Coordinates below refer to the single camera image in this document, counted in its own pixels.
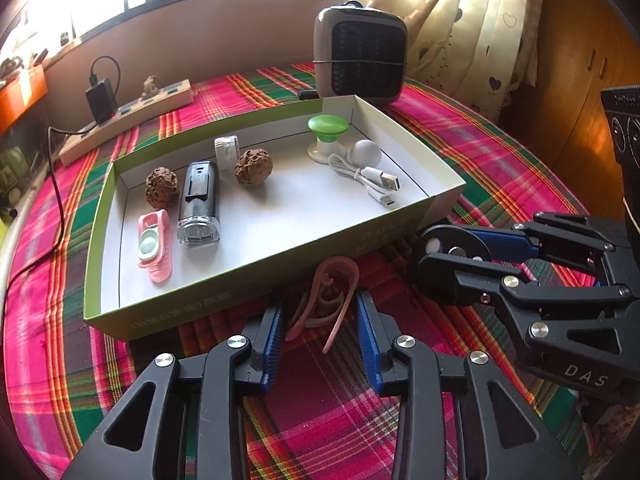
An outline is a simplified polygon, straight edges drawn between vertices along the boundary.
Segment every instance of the power strip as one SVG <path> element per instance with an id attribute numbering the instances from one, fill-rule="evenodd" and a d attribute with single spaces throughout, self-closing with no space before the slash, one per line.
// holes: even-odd
<path id="1" fill-rule="evenodd" d="M 111 119 L 96 126 L 87 134 L 70 136 L 60 149 L 60 160 L 62 164 L 68 166 L 85 153 L 122 132 L 190 103 L 193 103 L 193 93 L 188 79 L 165 86 L 154 97 L 147 99 L 141 97 L 121 106 Z"/>

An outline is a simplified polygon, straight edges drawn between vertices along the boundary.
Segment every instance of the curtain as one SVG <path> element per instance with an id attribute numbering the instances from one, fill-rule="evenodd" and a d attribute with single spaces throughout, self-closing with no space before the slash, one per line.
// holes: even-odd
<path id="1" fill-rule="evenodd" d="M 496 121 L 509 92 L 535 86 L 542 0 L 370 0 L 401 16 L 406 75 Z"/>

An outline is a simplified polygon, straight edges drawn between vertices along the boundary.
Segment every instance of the white usb cable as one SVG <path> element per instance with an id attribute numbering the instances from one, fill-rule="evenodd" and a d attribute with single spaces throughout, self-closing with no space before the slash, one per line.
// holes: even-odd
<path id="1" fill-rule="evenodd" d="M 337 153 L 332 153 L 328 162 L 334 171 L 350 176 L 361 183 L 367 189 L 367 193 L 378 202 L 384 205 L 392 205 L 395 202 L 392 194 L 400 189 L 400 181 L 396 176 L 370 166 L 356 168 Z"/>

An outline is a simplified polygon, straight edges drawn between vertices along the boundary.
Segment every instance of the black cable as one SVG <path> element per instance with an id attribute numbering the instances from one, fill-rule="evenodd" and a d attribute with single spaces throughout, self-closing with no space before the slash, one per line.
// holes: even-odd
<path id="1" fill-rule="evenodd" d="M 120 71 L 120 65 L 118 64 L 118 62 L 115 60 L 114 57 L 107 56 L 105 54 L 104 56 L 98 56 L 97 58 L 95 58 L 94 62 L 91 63 L 91 68 L 89 69 L 89 81 L 91 82 L 92 86 L 95 86 L 96 83 L 98 82 L 98 79 L 94 72 L 94 66 L 95 66 L 95 62 L 100 59 L 111 59 L 116 65 L 116 68 L 118 69 L 118 82 L 116 83 L 116 89 L 113 91 L 113 95 L 116 96 L 118 94 L 118 89 L 120 88 L 120 76 L 122 75 L 122 72 Z"/>
<path id="2" fill-rule="evenodd" d="M 7 284 L 4 290 L 4 301 L 2 302 L 2 310 L 4 310 L 4 308 L 6 307 L 6 300 L 9 297 L 9 290 L 11 289 L 11 286 L 15 283 L 15 280 L 17 280 L 25 272 L 28 272 L 34 267 L 37 267 L 39 264 L 41 264 L 42 262 L 46 261 L 48 258 L 53 256 L 53 254 L 60 248 L 60 245 L 62 244 L 62 240 L 65 237 L 65 211 L 64 211 L 64 206 L 62 204 L 62 197 L 60 196 L 60 190 L 58 189 L 56 175 L 53 169 L 53 157 L 51 155 L 51 132 L 56 132 L 58 134 L 65 134 L 65 135 L 84 135 L 87 132 L 89 132 L 94 126 L 95 125 L 92 124 L 91 127 L 85 130 L 81 130 L 80 132 L 66 132 L 64 130 L 59 130 L 57 128 L 54 128 L 53 126 L 50 126 L 49 129 L 47 130 L 47 161 L 49 163 L 49 173 L 51 174 L 51 183 L 53 184 L 53 190 L 56 193 L 56 201 L 58 202 L 58 212 L 60 213 L 60 234 L 58 235 L 58 240 L 56 241 L 56 243 L 53 245 L 52 248 L 50 248 L 44 254 L 41 254 L 40 256 L 38 256 L 30 264 L 27 264 L 26 266 L 21 268 L 9 280 L 9 283 Z"/>

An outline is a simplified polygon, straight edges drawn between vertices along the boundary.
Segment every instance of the black heater grille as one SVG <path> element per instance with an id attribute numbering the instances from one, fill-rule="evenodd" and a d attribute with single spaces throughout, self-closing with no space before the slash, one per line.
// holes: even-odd
<path id="1" fill-rule="evenodd" d="M 336 95 L 393 97 L 404 74 L 406 36 L 399 27 L 344 21 L 332 31 L 331 86 Z"/>

